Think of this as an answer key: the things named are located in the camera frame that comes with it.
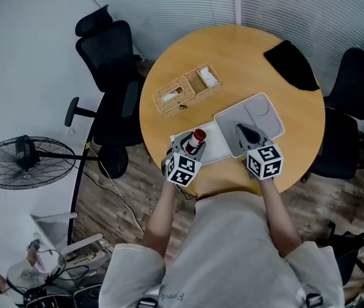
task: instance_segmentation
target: round wooden table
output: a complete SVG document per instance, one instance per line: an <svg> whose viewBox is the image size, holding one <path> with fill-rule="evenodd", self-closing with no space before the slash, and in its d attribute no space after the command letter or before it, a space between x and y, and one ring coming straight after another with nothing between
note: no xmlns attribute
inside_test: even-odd
<svg viewBox="0 0 364 308"><path fill-rule="evenodd" d="M169 47L155 62L144 83L140 122L144 142L155 163L166 155L170 135L213 121L216 113L264 92L286 129L274 140L284 155L282 174L275 177L280 192L292 186L308 170L324 134L324 101L320 90L303 91L290 85L264 58L263 53L282 40L246 26L214 26L187 35ZM210 64L220 77L220 91L175 117L159 113L153 93L168 82L203 64ZM209 196L227 191L259 194L250 180L243 158L203 166L187 191Z"/></svg>

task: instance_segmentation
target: black stand fan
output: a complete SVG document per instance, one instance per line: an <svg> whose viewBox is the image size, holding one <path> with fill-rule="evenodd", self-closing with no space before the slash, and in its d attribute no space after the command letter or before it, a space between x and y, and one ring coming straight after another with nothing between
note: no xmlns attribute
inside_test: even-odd
<svg viewBox="0 0 364 308"><path fill-rule="evenodd" d="M31 189L51 184L71 172L76 160L98 161L102 174L114 179L126 171L128 155L124 148L108 147L99 150L99 157L84 157L54 139L16 137L0 142L0 188Z"/></svg>

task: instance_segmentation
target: window blinds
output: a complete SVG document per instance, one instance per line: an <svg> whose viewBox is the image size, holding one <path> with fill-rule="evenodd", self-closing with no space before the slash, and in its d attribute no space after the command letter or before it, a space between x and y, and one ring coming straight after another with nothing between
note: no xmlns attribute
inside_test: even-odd
<svg viewBox="0 0 364 308"><path fill-rule="evenodd" d="M115 20L124 19L133 42L146 58L158 58L172 43L193 31L234 24L234 0L96 0L108 4Z"/></svg>
<svg viewBox="0 0 364 308"><path fill-rule="evenodd" d="M325 95L343 53L364 49L364 0L242 0L243 25L290 40L309 60Z"/></svg>

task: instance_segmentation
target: fan base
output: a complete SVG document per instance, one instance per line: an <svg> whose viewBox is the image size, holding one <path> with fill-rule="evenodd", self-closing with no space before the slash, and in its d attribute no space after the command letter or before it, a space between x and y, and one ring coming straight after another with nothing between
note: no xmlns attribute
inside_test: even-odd
<svg viewBox="0 0 364 308"><path fill-rule="evenodd" d="M128 152L124 147L102 146L99 150L99 170L106 178L123 176L128 166Z"/></svg>

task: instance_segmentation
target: wicker basket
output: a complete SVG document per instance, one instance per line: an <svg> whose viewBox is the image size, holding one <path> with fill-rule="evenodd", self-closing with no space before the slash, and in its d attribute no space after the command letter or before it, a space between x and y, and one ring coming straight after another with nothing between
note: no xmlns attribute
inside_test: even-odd
<svg viewBox="0 0 364 308"><path fill-rule="evenodd" d="M208 67L209 72L218 80L214 87L208 87L204 82L200 74L200 70L204 67ZM160 88L153 94L153 99L159 113L172 117L196 105L219 90L220 78L209 64L205 64ZM163 97L172 92L177 93L177 96L164 101Z"/></svg>

